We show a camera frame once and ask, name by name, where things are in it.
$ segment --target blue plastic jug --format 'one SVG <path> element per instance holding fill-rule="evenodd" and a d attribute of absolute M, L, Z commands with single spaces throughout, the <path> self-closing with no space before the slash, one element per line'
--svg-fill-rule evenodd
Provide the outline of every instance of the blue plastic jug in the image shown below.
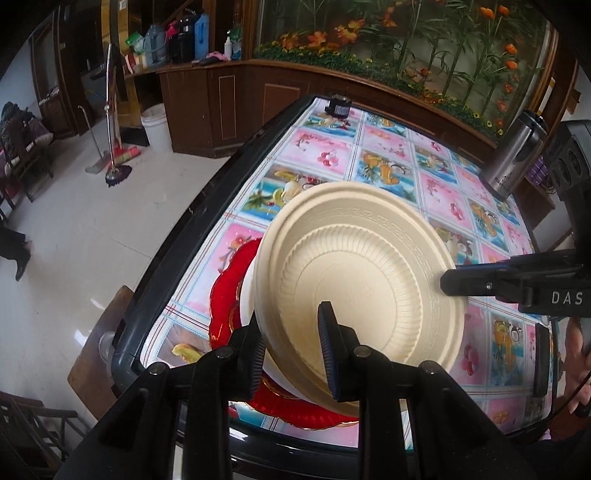
<path fill-rule="evenodd" d="M 195 60 L 202 60 L 209 53 L 209 15 L 202 14 L 195 23 Z"/>
<path fill-rule="evenodd" d="M 160 25 L 150 25 L 144 37 L 146 68 L 161 67 L 168 61 L 166 48 L 166 32 Z"/>

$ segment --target white bottle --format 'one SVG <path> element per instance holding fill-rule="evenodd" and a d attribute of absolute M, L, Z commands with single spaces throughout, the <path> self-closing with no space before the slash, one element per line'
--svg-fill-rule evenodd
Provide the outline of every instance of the white bottle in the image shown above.
<path fill-rule="evenodd" d="M 230 35 L 228 35 L 226 43 L 223 45 L 223 54 L 228 60 L 232 59 L 232 40 L 230 40 Z"/>

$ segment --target fruit-patterned tablecloth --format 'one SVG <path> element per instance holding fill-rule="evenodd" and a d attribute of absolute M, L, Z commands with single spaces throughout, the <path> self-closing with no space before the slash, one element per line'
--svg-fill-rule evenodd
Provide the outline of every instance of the fruit-patterned tablecloth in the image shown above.
<path fill-rule="evenodd" d="M 212 285 L 245 242 L 263 235 L 277 212 L 305 189 L 327 181 L 362 181 L 402 198 L 417 209 L 447 245 L 456 264 L 495 262 L 533 252 L 513 199 L 495 200 L 478 180 L 478 168 L 446 147 L 387 119 L 352 109 L 345 121 L 324 113 L 316 99 L 246 181 L 185 272 L 144 343 L 141 362 L 184 364 L 179 343 L 209 350 Z M 453 378 L 505 433 L 551 409 L 552 368 L 545 398 L 532 398 L 535 324 L 517 306 L 471 298 Z M 246 404 L 234 405 L 241 420 L 287 435 L 356 446 L 358 426 L 302 430 Z M 407 447 L 408 418 L 403 416 Z"/>

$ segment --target table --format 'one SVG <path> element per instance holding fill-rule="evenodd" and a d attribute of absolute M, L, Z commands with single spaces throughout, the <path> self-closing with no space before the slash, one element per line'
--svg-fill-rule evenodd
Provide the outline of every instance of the table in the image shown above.
<path fill-rule="evenodd" d="M 363 181 L 397 195 L 431 223 L 457 264 L 533 252 L 513 199 L 490 196 L 478 168 L 465 158 L 369 111 L 352 109 L 347 122 L 335 122 L 324 115 L 326 105 L 323 98 L 303 99 L 266 125 L 204 189 L 190 218 L 175 227 L 180 233 L 126 316 L 113 367 L 120 388 L 135 378 L 138 361 L 144 367 L 155 361 L 183 365 L 173 352 L 180 343 L 209 350 L 209 295 L 220 272 L 242 244 L 263 235 L 286 195 L 318 183 Z M 532 398 L 537 323 L 545 319 L 494 298 L 470 299 L 466 312 L 451 375 L 508 434 L 547 417 L 555 397 L 551 361 L 547 395 Z M 239 417 L 232 423 L 234 435 L 243 437 L 231 446 L 236 457 L 298 473 L 354 475 L 357 424 L 303 430 L 246 404 L 233 407 Z M 406 413 L 403 420 L 411 449 Z M 273 445 L 297 445 L 298 453 L 286 457 Z M 241 457 L 245 450 L 248 455 Z"/>

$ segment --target aquarium tank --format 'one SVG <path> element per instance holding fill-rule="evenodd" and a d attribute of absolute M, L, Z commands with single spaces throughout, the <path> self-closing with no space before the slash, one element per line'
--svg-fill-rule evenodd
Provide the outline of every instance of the aquarium tank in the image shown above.
<path fill-rule="evenodd" d="M 500 137 L 543 69 L 527 0 L 261 0 L 255 56 L 357 75 Z"/>

